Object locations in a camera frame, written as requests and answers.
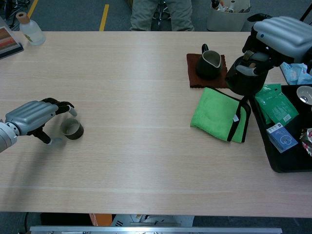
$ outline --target brown coaster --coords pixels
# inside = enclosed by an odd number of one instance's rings
[[[196,74],[196,63],[200,58],[200,54],[187,54],[187,70],[189,73],[190,87],[191,88],[205,88],[205,87],[214,87],[214,88],[227,88],[225,81],[226,73],[228,68],[226,67],[225,57],[221,55],[222,59],[222,71],[218,78],[212,80],[202,79]]]

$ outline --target small box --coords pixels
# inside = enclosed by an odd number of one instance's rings
[[[281,123],[277,123],[273,127],[267,129],[269,139],[280,153],[290,149],[298,144],[293,136],[283,127]]]
[[[0,59],[23,50],[9,26],[0,17]]]

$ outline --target yellow line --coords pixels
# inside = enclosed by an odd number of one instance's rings
[[[109,8],[109,4],[105,4],[103,16],[102,16],[102,20],[101,20],[101,25],[99,26],[99,31],[104,31],[107,13],[108,13],[108,8]]]
[[[34,0],[33,4],[31,5],[31,7],[30,7],[30,9],[29,9],[28,14],[27,14],[28,18],[30,18],[31,15],[33,14],[37,3],[38,3],[38,0]]]

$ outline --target orange object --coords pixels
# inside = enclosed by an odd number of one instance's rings
[[[89,214],[93,226],[110,226],[113,222],[111,214]]]

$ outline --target gray pants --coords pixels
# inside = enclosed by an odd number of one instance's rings
[[[131,31],[150,31],[152,18],[159,0],[134,0],[131,16]],[[191,0],[166,0],[172,31],[194,31],[191,21]]]

